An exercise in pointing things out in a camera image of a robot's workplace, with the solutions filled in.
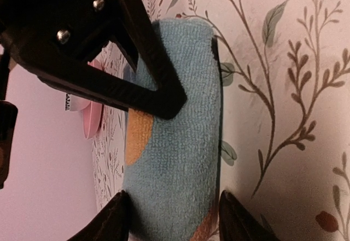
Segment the blue orange dotted towel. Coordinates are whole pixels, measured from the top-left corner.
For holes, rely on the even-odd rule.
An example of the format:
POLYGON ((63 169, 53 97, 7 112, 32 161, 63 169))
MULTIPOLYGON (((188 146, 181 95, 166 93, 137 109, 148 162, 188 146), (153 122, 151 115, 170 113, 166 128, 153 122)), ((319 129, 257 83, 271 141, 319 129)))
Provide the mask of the blue orange dotted towel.
POLYGON ((217 221, 221 84, 213 30, 199 19, 154 24, 185 89, 172 120, 130 110, 123 189, 131 240, 207 240, 217 221))

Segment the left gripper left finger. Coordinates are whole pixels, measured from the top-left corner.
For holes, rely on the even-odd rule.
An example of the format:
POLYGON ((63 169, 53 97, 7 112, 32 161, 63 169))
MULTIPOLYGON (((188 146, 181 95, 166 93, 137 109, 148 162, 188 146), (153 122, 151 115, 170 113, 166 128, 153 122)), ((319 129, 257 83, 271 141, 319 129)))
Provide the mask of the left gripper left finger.
POLYGON ((129 238, 131 199, 118 192, 82 230, 68 241, 124 241, 129 238))

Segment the floral tablecloth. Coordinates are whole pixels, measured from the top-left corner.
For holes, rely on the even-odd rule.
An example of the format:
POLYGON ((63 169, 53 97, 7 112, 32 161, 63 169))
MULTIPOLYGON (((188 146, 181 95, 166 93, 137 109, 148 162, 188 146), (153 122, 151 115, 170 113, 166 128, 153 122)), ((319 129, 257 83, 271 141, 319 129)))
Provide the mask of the floral tablecloth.
POLYGON ((349 240, 349 0, 143 3, 216 33, 222 188, 280 240, 349 240))

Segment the patterned bowl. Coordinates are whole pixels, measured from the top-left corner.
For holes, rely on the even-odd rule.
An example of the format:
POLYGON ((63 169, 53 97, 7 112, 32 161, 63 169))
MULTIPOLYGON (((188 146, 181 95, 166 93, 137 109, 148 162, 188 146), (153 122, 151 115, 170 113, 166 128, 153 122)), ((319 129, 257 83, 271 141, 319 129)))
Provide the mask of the patterned bowl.
POLYGON ((82 111, 88 107, 88 99, 67 93, 65 97, 65 111, 82 111))

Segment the pink plate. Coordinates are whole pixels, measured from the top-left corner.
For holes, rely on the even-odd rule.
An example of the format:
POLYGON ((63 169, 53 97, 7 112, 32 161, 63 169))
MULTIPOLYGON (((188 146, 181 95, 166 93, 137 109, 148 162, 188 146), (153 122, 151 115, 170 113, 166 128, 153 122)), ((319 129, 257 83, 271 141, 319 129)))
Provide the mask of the pink plate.
POLYGON ((85 139, 91 139, 100 129, 103 104, 90 101, 83 109, 83 132, 85 139))

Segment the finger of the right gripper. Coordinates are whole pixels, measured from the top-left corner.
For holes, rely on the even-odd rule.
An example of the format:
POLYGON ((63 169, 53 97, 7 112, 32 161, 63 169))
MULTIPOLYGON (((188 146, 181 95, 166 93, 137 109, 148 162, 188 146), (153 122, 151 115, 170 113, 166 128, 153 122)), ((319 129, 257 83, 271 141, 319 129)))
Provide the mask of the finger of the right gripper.
POLYGON ((1 45, 48 86, 110 107, 169 120, 186 102, 142 0, 1 0, 1 45), (97 59, 109 44, 154 88, 108 73, 97 59))

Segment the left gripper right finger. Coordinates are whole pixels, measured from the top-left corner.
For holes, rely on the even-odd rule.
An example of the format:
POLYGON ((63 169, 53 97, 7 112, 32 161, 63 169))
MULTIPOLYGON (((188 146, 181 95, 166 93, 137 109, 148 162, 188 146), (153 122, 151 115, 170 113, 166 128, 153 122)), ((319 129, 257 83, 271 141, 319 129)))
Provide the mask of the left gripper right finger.
POLYGON ((224 190, 219 200, 219 238, 224 241, 277 241, 229 191, 224 190))

